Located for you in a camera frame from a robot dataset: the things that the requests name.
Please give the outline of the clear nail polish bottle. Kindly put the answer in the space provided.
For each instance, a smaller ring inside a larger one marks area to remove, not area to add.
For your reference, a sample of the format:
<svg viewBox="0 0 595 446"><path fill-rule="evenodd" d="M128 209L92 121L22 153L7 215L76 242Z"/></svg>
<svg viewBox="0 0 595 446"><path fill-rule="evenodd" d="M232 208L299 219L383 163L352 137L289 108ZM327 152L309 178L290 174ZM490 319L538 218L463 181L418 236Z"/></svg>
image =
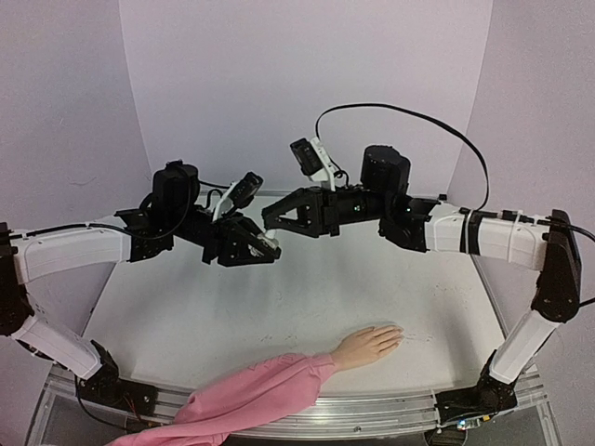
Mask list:
<svg viewBox="0 0 595 446"><path fill-rule="evenodd" d="M270 236L267 233L260 233L257 236L259 243L263 246L267 246L271 250L276 250L279 247L279 242L274 236Z"/></svg>

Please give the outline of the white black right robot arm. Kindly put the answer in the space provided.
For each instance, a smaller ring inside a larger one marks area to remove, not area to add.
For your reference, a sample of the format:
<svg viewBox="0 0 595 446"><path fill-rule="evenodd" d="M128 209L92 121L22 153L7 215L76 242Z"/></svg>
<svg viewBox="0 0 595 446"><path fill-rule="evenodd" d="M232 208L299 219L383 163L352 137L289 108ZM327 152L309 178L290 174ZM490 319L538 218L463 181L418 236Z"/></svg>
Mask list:
<svg viewBox="0 0 595 446"><path fill-rule="evenodd" d="M470 210L443 198L414 198L407 193L410 161L390 146L367 147L360 184L344 187L336 186L318 139L298 140L290 149L313 184L263 209L268 230L318 238L337 236L343 225L376 220L379 235L405 250L484 256L538 272L530 308L491 354L477 383L443 391L435 403L444 424L514 408L524 367L581 308L582 263L568 215Z"/></svg>

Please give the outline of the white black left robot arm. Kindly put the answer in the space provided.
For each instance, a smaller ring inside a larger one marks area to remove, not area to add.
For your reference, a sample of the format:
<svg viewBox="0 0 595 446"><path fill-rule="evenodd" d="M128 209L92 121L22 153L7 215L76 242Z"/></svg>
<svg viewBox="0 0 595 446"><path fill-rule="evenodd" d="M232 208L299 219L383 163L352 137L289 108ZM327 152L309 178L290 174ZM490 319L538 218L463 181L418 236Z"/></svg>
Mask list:
<svg viewBox="0 0 595 446"><path fill-rule="evenodd" d="M262 183L249 172L209 209L197 203L203 185L198 169L174 161L154 174L152 191L138 208L116 212L121 227L102 220L15 233L3 223L1 334L73 373L79 399L150 413L157 388L124 379L105 347L50 320L26 285L70 269L149 260L172 250L176 239L201 247L206 264L271 264L281 256L278 242L241 212Z"/></svg>

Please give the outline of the pink sleeved forearm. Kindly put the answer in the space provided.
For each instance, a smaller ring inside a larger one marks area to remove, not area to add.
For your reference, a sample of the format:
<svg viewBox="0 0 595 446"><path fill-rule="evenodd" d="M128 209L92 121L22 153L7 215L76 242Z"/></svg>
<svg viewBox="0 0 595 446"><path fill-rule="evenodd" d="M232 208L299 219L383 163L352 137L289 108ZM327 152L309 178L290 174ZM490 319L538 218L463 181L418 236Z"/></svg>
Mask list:
<svg viewBox="0 0 595 446"><path fill-rule="evenodd" d="M328 354L284 354L194 391L172 424L145 429L113 445L220 445L237 431L310 408L337 367Z"/></svg>

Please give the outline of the mannequin hand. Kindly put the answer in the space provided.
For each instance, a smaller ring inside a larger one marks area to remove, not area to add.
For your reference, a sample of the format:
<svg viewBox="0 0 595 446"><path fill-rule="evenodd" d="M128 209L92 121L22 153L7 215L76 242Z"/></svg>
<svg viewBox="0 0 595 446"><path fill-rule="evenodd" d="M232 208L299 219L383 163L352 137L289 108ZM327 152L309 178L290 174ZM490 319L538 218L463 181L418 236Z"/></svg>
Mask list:
<svg viewBox="0 0 595 446"><path fill-rule="evenodd" d="M372 364L389 355L403 341L403 329L395 325L367 327L349 334L329 353L338 372Z"/></svg>

